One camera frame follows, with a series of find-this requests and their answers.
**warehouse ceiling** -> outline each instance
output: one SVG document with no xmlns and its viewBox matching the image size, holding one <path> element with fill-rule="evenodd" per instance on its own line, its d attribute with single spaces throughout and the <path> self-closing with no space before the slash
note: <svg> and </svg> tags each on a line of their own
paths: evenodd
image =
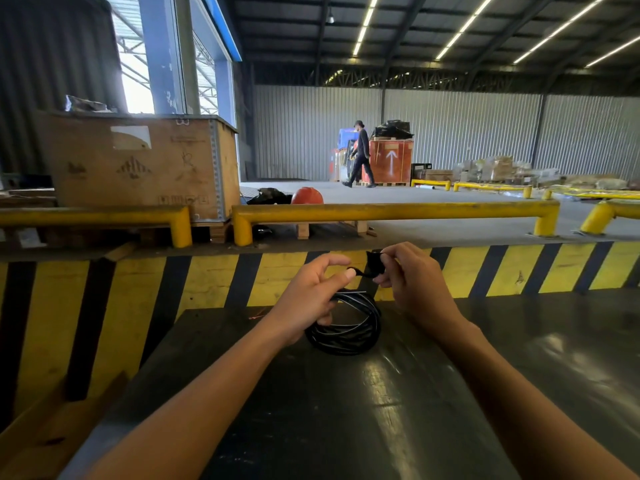
<svg viewBox="0 0 640 480">
<path fill-rule="evenodd" d="M 640 0 L 234 0 L 234 8 L 245 60 L 316 72 L 321 64 L 516 72 L 545 75 L 549 86 L 567 73 L 629 84 L 640 72 Z"/>
</svg>

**plastic wrap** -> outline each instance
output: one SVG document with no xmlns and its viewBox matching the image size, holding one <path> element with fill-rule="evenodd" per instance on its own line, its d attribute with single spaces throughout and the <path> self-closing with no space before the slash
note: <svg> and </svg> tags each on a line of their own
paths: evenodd
<svg viewBox="0 0 640 480">
<path fill-rule="evenodd" d="M 89 101 L 75 96 L 66 96 L 65 111 L 67 112 L 113 112 L 107 107 L 107 104 L 98 101 Z"/>
</svg>

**corrugated metal wall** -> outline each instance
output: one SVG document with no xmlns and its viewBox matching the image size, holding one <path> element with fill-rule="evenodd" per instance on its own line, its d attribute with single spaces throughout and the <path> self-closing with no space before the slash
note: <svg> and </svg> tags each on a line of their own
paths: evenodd
<svg viewBox="0 0 640 480">
<path fill-rule="evenodd" d="M 338 130 L 380 119 L 378 89 L 256 86 L 257 177 L 327 180 Z"/>
<path fill-rule="evenodd" d="M 549 96 L 540 133 L 537 168 L 563 173 L 638 176 L 640 100 Z"/>
<path fill-rule="evenodd" d="M 338 129 L 380 120 L 380 90 L 255 87 L 258 178 L 327 178 Z M 388 90 L 385 119 L 410 121 L 413 161 L 530 161 L 541 95 Z M 640 99 L 548 96 L 535 168 L 640 178 Z"/>
<path fill-rule="evenodd" d="M 62 110 L 65 95 L 127 110 L 105 0 L 0 0 L 0 165 L 46 174 L 37 109 Z"/>
<path fill-rule="evenodd" d="M 527 161 L 539 95 L 386 91 L 385 119 L 411 122 L 414 163 L 449 169 L 499 154 Z"/>
</svg>

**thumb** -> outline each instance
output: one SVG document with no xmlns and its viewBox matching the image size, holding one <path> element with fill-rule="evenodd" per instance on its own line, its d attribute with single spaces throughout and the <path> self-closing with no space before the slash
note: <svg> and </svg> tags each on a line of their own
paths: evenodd
<svg viewBox="0 0 640 480">
<path fill-rule="evenodd" d="M 327 294 L 333 296 L 336 291 L 347 286 L 355 277 L 356 270 L 353 268 L 348 268 L 342 273 L 335 273 L 331 278 L 324 281 L 320 286 L 322 286 Z"/>
<path fill-rule="evenodd" d="M 399 286 L 402 286 L 404 284 L 404 275 L 398 261 L 384 253 L 380 254 L 380 260 L 382 264 L 385 265 L 385 270 L 391 281 L 391 287 L 397 289 Z"/>
</svg>

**blue container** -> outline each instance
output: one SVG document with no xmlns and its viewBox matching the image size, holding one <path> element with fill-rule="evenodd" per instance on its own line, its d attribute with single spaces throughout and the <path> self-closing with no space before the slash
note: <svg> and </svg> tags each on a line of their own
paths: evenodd
<svg viewBox="0 0 640 480">
<path fill-rule="evenodd" d="M 358 139 L 358 132 L 355 128 L 343 128 L 338 131 L 338 150 L 346 148 L 351 140 Z"/>
</svg>

